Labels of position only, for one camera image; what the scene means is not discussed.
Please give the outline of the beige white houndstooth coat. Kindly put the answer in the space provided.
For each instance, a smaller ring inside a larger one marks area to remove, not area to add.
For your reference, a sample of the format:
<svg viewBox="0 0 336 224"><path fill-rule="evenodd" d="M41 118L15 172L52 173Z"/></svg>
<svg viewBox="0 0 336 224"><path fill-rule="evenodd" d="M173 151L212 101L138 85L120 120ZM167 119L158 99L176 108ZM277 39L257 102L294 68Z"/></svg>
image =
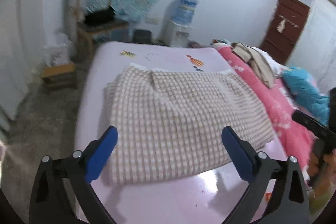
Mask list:
<svg viewBox="0 0 336 224"><path fill-rule="evenodd" d="M263 103L233 70L173 72L126 67L105 88L118 131L109 159L114 184L175 180L230 161L221 141L230 126L260 149L274 136Z"/></svg>

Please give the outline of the white curtain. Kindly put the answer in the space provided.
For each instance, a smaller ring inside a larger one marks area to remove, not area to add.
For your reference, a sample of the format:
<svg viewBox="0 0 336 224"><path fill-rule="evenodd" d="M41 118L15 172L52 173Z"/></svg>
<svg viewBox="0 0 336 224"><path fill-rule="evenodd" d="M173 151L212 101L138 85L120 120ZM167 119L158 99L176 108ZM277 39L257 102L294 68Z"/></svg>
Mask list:
<svg viewBox="0 0 336 224"><path fill-rule="evenodd" d="M1 112L15 120L43 61L43 0L1 0Z"/></svg>

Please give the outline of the white water dispenser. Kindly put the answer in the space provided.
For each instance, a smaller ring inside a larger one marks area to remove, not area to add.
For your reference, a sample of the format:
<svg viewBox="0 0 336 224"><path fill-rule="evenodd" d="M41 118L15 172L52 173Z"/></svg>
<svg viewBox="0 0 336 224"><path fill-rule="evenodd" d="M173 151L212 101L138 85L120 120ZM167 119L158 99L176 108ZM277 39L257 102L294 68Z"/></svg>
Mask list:
<svg viewBox="0 0 336 224"><path fill-rule="evenodd" d="M169 20L159 37L167 46L187 48L192 26Z"/></svg>

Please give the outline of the pink bed sheet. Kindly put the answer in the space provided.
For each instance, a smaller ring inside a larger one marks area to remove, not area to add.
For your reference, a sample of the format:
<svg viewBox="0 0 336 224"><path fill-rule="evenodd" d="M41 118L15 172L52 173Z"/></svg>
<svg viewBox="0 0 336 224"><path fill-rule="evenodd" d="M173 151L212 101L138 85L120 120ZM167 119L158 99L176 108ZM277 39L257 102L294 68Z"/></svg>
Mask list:
<svg viewBox="0 0 336 224"><path fill-rule="evenodd" d="M206 72L230 65L213 48L188 49L108 42L100 46L89 68L75 131L76 150L98 139L109 125L104 89L124 67L135 63L150 69L193 72L191 59ZM221 223L237 204L247 183L232 163L180 180L152 184L114 185L103 170L94 191L117 223Z"/></svg>

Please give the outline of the white plastic bag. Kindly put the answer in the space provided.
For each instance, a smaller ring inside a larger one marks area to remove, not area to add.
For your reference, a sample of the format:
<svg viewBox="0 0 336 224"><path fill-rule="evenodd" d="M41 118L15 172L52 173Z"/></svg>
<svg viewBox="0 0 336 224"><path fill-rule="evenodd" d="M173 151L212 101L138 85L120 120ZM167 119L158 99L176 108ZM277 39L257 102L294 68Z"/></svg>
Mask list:
<svg viewBox="0 0 336 224"><path fill-rule="evenodd" d="M66 34L59 32L56 34L56 43L44 46L43 53L48 67L59 67L71 62L75 46Z"/></svg>

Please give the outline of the white garment on bed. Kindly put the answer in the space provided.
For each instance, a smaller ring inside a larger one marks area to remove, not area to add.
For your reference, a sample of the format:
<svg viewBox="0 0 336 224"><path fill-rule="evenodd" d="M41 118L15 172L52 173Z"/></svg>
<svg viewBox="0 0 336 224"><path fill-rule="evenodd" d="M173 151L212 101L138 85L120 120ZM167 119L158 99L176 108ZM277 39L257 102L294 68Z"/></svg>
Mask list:
<svg viewBox="0 0 336 224"><path fill-rule="evenodd" d="M276 60L274 60L267 52L260 50L260 49L257 49L257 50L262 55L262 57L265 59L271 71L276 77L280 77L282 75L282 72L288 69L287 66L282 65L278 63Z"/></svg>

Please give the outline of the black item on chair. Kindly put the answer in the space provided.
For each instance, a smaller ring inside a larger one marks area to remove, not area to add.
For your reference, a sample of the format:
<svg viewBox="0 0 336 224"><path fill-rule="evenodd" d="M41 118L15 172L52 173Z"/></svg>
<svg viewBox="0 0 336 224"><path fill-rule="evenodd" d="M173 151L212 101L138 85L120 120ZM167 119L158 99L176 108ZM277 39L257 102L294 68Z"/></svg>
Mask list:
<svg viewBox="0 0 336 224"><path fill-rule="evenodd" d="M84 24L88 27L96 27L114 21L116 15L112 6L107 9L90 12L85 16Z"/></svg>

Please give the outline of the pink floral blanket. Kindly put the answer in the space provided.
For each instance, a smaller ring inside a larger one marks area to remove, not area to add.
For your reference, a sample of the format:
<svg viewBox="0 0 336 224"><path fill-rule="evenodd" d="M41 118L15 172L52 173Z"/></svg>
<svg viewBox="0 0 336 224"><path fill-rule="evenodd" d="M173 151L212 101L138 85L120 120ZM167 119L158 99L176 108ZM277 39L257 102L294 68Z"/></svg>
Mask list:
<svg viewBox="0 0 336 224"><path fill-rule="evenodd" d="M232 45L213 42L213 47L264 104L273 129L280 139L286 154L295 156L298 159L299 166L302 169L306 168L314 136L307 128L293 121L291 116L296 110L301 110L305 114L313 116L296 103L281 76L275 76L274 87L269 89L254 74L251 67L232 52Z"/></svg>

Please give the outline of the teal blue garment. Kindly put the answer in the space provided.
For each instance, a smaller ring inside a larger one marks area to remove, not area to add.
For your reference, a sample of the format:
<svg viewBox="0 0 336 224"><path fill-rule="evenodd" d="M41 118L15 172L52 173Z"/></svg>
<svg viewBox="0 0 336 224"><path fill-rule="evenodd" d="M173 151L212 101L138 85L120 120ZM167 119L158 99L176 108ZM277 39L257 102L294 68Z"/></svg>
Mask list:
<svg viewBox="0 0 336 224"><path fill-rule="evenodd" d="M282 71L281 78L296 103L327 126L330 97L320 93L313 76L303 68L290 67Z"/></svg>

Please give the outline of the beige garment on bed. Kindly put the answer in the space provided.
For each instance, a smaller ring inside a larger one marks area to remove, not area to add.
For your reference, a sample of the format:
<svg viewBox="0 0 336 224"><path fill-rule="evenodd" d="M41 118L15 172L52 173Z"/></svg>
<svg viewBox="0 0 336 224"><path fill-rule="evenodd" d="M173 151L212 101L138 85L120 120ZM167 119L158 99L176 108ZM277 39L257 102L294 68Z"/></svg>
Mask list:
<svg viewBox="0 0 336 224"><path fill-rule="evenodd" d="M261 53L242 43L233 43L232 52L251 67L254 74L267 88L274 87L276 77Z"/></svg>

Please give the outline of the blue water bottle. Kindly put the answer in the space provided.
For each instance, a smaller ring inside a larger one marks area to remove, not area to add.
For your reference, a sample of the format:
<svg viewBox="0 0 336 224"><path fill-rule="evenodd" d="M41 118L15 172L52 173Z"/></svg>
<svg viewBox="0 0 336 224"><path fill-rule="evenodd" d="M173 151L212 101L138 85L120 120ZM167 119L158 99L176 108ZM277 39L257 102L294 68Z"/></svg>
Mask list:
<svg viewBox="0 0 336 224"><path fill-rule="evenodd" d="M170 20L188 26L192 23L198 0L175 0L170 12Z"/></svg>

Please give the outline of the brown wooden door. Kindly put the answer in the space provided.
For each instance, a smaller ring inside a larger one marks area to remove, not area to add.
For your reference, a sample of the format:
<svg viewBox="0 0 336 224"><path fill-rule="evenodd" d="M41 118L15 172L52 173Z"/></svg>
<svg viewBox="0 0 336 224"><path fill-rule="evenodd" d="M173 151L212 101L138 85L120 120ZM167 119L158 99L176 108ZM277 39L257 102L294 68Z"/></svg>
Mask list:
<svg viewBox="0 0 336 224"><path fill-rule="evenodd" d="M284 65L297 44L309 10L309 6L298 0L278 0L260 49Z"/></svg>

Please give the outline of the wall power socket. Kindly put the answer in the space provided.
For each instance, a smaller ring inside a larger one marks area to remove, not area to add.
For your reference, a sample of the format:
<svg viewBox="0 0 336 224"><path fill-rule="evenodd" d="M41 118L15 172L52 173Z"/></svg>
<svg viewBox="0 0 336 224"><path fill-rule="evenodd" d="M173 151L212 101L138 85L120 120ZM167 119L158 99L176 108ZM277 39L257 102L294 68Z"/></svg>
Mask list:
<svg viewBox="0 0 336 224"><path fill-rule="evenodd" d="M157 25L157 24L159 24L159 19L158 19L158 18L146 17L146 19L145 19L145 23L146 23L146 24Z"/></svg>

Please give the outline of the small wooden stool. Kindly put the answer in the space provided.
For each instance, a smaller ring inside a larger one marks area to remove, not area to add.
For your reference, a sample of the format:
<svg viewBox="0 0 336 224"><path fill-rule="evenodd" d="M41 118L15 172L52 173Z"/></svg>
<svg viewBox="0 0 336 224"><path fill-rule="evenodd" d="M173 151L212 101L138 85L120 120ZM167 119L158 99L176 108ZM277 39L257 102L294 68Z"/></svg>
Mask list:
<svg viewBox="0 0 336 224"><path fill-rule="evenodd" d="M77 70L73 62L56 67L45 67L41 73L45 93L62 88L77 89Z"/></svg>

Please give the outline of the wooden chair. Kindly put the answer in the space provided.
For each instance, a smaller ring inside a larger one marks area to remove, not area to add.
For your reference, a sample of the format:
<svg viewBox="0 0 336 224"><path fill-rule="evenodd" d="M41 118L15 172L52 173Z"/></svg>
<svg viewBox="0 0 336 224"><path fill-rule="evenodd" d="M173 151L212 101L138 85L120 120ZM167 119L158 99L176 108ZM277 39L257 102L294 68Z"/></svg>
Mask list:
<svg viewBox="0 0 336 224"><path fill-rule="evenodd" d="M88 57L93 58L94 37L104 32L111 32L116 29L128 30L129 23L116 17L115 10L112 7L112 0L108 0L107 8L89 13L80 19L81 0L76 0L74 14L76 18L77 50L86 42Z"/></svg>

